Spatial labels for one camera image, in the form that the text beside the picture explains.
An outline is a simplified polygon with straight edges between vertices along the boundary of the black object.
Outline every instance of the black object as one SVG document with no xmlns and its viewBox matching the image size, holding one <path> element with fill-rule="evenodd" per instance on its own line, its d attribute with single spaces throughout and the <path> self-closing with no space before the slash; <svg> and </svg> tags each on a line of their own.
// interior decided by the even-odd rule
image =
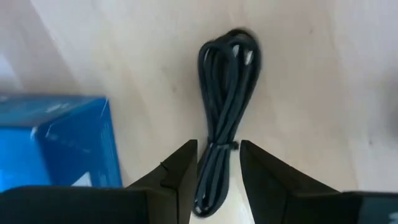
<svg viewBox="0 0 398 224">
<path fill-rule="evenodd" d="M 338 192 L 249 141 L 244 186 L 257 224 L 396 224 L 398 194 Z M 188 224 L 197 180 L 191 140 L 126 189 L 21 187 L 0 194 L 0 223 Z"/>
<path fill-rule="evenodd" d="M 209 217 L 223 204 L 229 188 L 229 157 L 234 136 L 261 69 L 252 35 L 234 29 L 203 45 L 198 55 L 200 89 L 208 125 L 208 145 L 200 161 L 193 212 Z"/>
<path fill-rule="evenodd" d="M 241 143 L 243 182 L 256 223 L 396 224 L 398 194 L 338 192 L 249 141 Z"/>
<path fill-rule="evenodd" d="M 126 189 L 20 187 L 0 194 L 0 223 L 186 224 L 197 180 L 190 140 Z"/>
</svg>

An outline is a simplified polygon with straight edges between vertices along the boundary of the cardboard box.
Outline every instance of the cardboard box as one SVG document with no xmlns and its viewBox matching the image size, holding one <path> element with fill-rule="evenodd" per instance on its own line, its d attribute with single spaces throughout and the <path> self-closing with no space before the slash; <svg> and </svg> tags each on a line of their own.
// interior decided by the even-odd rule
<svg viewBox="0 0 398 224">
<path fill-rule="evenodd" d="M 0 95 L 0 192 L 23 185 L 122 187 L 106 98 Z"/>
</svg>

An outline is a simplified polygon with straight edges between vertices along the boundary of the light wood grain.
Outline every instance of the light wood grain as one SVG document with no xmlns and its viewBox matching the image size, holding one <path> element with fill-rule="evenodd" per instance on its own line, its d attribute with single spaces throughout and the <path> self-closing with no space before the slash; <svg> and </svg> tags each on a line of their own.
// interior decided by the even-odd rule
<svg viewBox="0 0 398 224">
<path fill-rule="evenodd" d="M 198 49 L 247 27 L 264 59 L 237 138 L 338 190 L 398 191 L 397 15 L 391 0 L 1 0 L 0 90 L 110 97 L 128 185 L 188 139 L 203 149 Z M 252 222 L 231 164 L 227 205 L 193 222 Z"/>
</svg>

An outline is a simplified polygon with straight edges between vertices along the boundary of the coiled cable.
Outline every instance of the coiled cable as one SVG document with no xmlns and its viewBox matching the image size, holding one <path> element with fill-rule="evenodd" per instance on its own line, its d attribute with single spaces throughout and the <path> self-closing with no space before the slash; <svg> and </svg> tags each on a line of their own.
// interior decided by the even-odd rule
<svg viewBox="0 0 398 224">
<path fill-rule="evenodd" d="M 261 69 L 261 52 L 241 29 L 203 45 L 198 55 L 208 144 L 200 161 L 193 213 L 209 217 L 224 203 L 229 189 L 229 157 L 239 145 L 235 133 Z"/>
</svg>

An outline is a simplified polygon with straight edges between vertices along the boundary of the table surface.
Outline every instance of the table surface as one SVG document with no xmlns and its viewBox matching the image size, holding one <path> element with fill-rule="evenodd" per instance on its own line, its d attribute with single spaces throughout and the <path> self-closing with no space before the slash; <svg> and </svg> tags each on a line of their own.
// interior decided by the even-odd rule
<svg viewBox="0 0 398 224">
<path fill-rule="evenodd" d="M 261 76 L 239 126 L 338 190 L 398 191 L 398 1 L 0 1 L 0 90 L 110 98 L 125 185 L 188 139 L 205 147 L 197 53 L 235 27 L 257 34 Z M 220 211 L 252 223 L 231 158 Z"/>
</svg>

